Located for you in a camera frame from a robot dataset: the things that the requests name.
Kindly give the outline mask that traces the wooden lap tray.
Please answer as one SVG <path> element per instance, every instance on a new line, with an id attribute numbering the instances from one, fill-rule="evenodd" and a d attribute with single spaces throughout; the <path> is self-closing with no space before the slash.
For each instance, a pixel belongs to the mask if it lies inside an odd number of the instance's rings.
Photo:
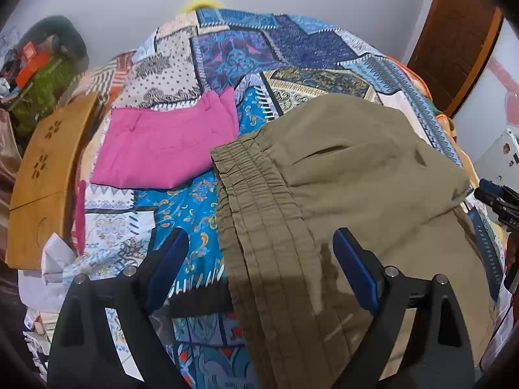
<path id="1" fill-rule="evenodd" d="M 93 92 L 38 123 L 11 196 L 5 255 L 9 267 L 39 270 L 50 236 L 69 240 L 78 155 L 98 111 L 99 94 Z"/>

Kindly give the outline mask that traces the blue patchwork bedspread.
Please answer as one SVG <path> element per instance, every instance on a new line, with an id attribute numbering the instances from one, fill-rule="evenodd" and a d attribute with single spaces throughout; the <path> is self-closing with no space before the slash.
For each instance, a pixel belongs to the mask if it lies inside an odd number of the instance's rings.
<path id="1" fill-rule="evenodd" d="M 455 164 L 472 168 L 456 146 L 454 125 L 435 108 L 422 80 L 352 33 L 304 16 L 189 11 L 160 26 L 135 52 L 85 72 L 62 95 L 62 104 L 96 95 L 104 123 L 79 156 L 72 227 L 78 260 L 59 263 L 49 277 L 30 271 L 18 275 L 27 327 L 41 326 L 50 337 L 77 273 L 110 277 L 124 265 L 138 264 L 175 227 L 187 231 L 190 249 L 171 293 L 226 287 L 215 171 L 167 190 L 97 185 L 91 175 L 114 108 L 188 108 L 204 91 L 227 87 L 235 90 L 241 134 L 318 96 L 342 93 L 401 110 L 427 143 Z"/>

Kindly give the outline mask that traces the brown wooden door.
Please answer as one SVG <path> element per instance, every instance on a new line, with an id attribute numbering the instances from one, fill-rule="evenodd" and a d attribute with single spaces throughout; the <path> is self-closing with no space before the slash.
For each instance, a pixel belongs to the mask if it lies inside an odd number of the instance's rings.
<path id="1" fill-rule="evenodd" d="M 502 21 L 495 0 L 432 1 L 408 66 L 447 116 L 455 114 L 476 84 Z"/>

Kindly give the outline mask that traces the olive green pants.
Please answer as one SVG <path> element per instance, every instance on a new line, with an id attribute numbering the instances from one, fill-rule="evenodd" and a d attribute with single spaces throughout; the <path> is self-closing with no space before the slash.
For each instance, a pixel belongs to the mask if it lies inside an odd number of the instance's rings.
<path id="1" fill-rule="evenodd" d="M 211 157 L 219 245 L 261 387 L 329 388 L 370 325 L 332 251 L 339 228 L 407 276 L 447 276 L 483 356 L 494 303 L 461 207 L 469 179 L 401 111 L 327 94 Z"/>

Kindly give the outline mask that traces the yellow curved headboard item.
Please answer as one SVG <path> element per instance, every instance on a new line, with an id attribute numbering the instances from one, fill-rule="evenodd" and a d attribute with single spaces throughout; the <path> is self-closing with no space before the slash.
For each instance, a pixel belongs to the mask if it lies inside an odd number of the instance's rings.
<path id="1" fill-rule="evenodd" d="M 199 9 L 221 9 L 224 5 L 218 0 L 189 0 L 183 6 L 181 12 L 187 13 Z"/>

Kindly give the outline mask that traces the pink folded garment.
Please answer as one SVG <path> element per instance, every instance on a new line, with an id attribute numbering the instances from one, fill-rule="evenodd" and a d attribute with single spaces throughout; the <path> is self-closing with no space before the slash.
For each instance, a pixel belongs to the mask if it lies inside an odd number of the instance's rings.
<path id="1" fill-rule="evenodd" d="M 91 182 L 120 189 L 169 190 L 211 168 L 210 151 L 238 136 L 234 89 L 203 93 L 169 112 L 116 108 Z"/>

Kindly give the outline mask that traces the white appliance with stickers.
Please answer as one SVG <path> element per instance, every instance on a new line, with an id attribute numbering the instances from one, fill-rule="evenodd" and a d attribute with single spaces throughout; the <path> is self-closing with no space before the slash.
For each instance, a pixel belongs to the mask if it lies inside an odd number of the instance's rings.
<path id="1" fill-rule="evenodd" d="M 475 162 L 479 178 L 519 191 L 518 137 L 506 128 L 493 145 Z"/>

